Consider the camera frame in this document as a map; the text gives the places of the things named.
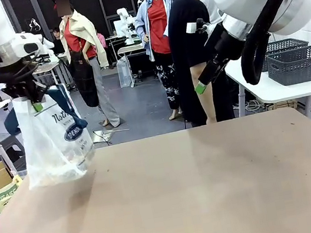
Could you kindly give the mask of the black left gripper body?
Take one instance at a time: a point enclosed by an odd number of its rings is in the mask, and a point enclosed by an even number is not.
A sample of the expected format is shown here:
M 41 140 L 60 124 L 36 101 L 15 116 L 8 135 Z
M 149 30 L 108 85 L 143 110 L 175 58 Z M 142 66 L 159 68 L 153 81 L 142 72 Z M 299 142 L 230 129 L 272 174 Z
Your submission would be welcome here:
M 38 82 L 36 78 L 29 78 L 19 83 L 6 83 L 7 95 L 9 95 L 12 99 L 25 97 L 29 100 L 29 95 L 31 93 L 36 93 L 37 87 L 46 87 L 46 85 Z

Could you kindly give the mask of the person right hand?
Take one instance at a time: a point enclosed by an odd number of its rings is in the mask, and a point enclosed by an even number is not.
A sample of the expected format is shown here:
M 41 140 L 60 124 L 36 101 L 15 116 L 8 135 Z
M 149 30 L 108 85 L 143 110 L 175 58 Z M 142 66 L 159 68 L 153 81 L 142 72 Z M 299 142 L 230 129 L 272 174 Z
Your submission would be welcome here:
M 202 107 L 207 116 L 206 124 L 217 123 L 216 110 L 212 98 L 202 99 Z

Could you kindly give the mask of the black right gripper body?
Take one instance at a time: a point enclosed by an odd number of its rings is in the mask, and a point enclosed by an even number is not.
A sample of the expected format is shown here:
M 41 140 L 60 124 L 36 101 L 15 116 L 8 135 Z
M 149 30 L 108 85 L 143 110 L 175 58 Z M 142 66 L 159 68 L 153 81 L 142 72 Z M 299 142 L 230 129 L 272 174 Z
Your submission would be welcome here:
M 236 39 L 225 30 L 214 31 L 205 44 L 205 52 L 215 64 L 237 60 L 241 56 L 244 41 Z

